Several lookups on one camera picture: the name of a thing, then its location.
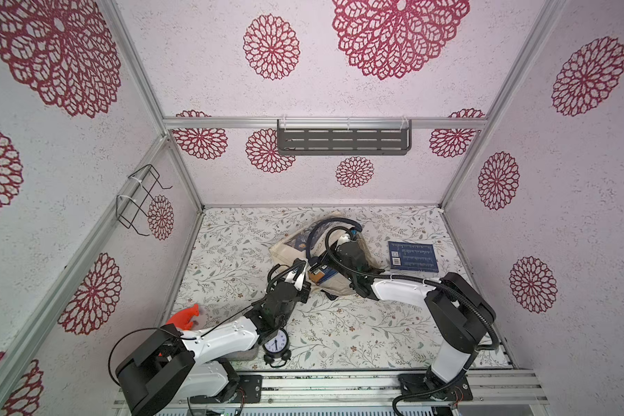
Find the beige canvas tote bag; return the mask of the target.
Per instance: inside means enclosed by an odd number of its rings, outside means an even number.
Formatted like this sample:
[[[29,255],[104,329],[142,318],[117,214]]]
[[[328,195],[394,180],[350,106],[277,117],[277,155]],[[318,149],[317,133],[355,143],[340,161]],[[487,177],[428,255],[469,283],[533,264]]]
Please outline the beige canvas tote bag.
[[[334,244],[344,234],[342,230],[330,233],[334,226],[348,230],[354,228],[357,232],[362,232],[362,226],[357,221],[338,217],[338,212],[334,211],[330,216],[303,227],[275,243],[269,249],[271,260],[280,265],[291,265],[296,259],[307,260],[310,268],[317,265],[328,265],[325,261],[326,237],[329,236],[329,243]],[[338,273],[338,276],[317,287],[330,297],[354,295],[355,291],[349,287],[348,279],[343,277],[340,272]]]

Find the dark blue book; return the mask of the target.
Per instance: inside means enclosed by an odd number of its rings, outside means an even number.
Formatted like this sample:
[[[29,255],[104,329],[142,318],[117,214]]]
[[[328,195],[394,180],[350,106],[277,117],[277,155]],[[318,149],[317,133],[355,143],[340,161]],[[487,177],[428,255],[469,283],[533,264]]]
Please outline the dark blue book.
[[[439,265],[432,244],[388,242],[392,270],[438,273]]]

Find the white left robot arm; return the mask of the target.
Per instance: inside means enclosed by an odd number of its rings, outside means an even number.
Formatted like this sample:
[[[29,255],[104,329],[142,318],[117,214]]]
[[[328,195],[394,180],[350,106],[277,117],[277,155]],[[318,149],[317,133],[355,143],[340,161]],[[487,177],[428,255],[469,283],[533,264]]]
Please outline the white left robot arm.
[[[175,400],[223,403],[234,398],[240,377],[228,355],[260,348],[284,330],[296,305],[306,303],[305,275],[272,281],[244,315],[212,329],[157,328],[115,371],[133,415],[155,415]]]

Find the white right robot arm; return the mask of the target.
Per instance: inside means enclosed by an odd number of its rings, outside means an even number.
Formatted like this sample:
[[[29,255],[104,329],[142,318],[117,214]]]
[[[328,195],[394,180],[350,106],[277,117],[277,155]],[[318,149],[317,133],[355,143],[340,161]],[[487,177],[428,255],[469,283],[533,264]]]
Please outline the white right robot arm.
[[[427,371],[434,386],[456,383],[480,352],[499,349],[494,309],[458,273],[449,272],[440,280],[386,276],[369,264],[360,244],[350,239],[326,244],[323,258],[343,272],[349,286],[363,298],[428,309],[443,338]]]

